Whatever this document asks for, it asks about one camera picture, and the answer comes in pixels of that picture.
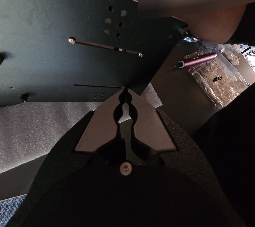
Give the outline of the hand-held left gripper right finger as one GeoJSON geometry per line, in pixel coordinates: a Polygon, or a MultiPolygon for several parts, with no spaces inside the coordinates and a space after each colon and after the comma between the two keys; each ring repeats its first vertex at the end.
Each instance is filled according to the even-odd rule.
{"type": "Polygon", "coordinates": [[[176,146],[159,117],[157,109],[130,89],[127,92],[127,95],[131,97],[129,109],[134,107],[137,113],[133,128],[135,138],[153,152],[176,151],[176,146]]]}

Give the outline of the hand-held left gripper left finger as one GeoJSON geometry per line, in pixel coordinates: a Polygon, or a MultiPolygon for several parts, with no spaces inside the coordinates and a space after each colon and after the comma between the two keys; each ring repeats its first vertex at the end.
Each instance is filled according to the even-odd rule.
{"type": "Polygon", "coordinates": [[[126,89],[121,89],[94,110],[94,114],[82,134],[75,151],[96,152],[116,138],[119,120],[123,116],[126,89]]]}

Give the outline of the blue toy robot arm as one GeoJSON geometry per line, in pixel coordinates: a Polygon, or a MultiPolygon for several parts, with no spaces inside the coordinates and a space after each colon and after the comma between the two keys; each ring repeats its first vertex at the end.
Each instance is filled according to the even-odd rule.
{"type": "Polygon", "coordinates": [[[137,0],[1,0],[1,107],[141,95],[185,32],[137,0]]]}

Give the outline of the person's right forearm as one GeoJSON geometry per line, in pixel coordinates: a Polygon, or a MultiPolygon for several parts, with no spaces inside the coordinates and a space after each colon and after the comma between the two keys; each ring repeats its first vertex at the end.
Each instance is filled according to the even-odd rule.
{"type": "Polygon", "coordinates": [[[245,5],[209,12],[177,17],[188,25],[188,30],[195,37],[213,43],[226,43],[236,31],[246,10],[245,5]]]}

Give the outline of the dark grey desk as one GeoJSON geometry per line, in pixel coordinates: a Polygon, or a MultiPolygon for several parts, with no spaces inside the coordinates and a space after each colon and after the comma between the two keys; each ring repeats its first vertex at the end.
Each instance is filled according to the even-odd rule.
{"type": "MultiPolygon", "coordinates": [[[[151,81],[164,111],[192,136],[218,109],[188,72],[170,67],[197,50],[195,42],[180,42],[151,81]]],[[[26,194],[46,155],[1,173],[1,200],[26,194]]]]}

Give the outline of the white foam sheet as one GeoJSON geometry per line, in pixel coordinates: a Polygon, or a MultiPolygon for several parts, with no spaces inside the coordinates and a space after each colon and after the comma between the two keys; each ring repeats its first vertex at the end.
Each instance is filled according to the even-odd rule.
{"type": "Polygon", "coordinates": [[[0,173],[50,152],[102,102],[26,102],[0,109],[0,173]]]}

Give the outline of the pile of clear plastic bags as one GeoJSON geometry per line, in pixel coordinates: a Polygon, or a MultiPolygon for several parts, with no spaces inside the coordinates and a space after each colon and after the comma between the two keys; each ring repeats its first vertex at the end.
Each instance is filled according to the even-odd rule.
{"type": "Polygon", "coordinates": [[[196,45],[198,50],[184,59],[212,52],[217,53],[217,56],[210,61],[190,66],[188,71],[214,105],[221,109],[251,85],[237,70],[241,64],[240,45],[222,45],[207,41],[196,42],[196,45]],[[217,76],[222,76],[222,79],[213,82],[217,76]]]}

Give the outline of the dark red screwdriver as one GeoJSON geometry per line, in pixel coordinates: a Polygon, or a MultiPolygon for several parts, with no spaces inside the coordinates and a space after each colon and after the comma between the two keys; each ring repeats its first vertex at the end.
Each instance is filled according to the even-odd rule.
{"type": "Polygon", "coordinates": [[[217,53],[212,52],[212,53],[203,54],[203,55],[200,55],[200,56],[197,56],[197,57],[194,57],[194,58],[188,58],[188,59],[185,59],[185,60],[180,60],[177,63],[176,66],[173,66],[171,68],[177,67],[179,69],[182,69],[182,68],[187,67],[187,66],[192,66],[192,65],[195,65],[195,64],[210,61],[210,60],[214,59],[216,56],[217,56],[217,53]]]}

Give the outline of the dark foil bag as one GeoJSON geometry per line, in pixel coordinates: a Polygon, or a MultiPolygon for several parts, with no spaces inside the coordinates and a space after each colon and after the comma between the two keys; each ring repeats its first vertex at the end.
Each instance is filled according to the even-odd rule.
{"type": "Polygon", "coordinates": [[[185,41],[185,42],[200,42],[201,39],[194,36],[193,34],[191,34],[189,32],[189,30],[186,30],[182,36],[182,41],[185,41]]]}

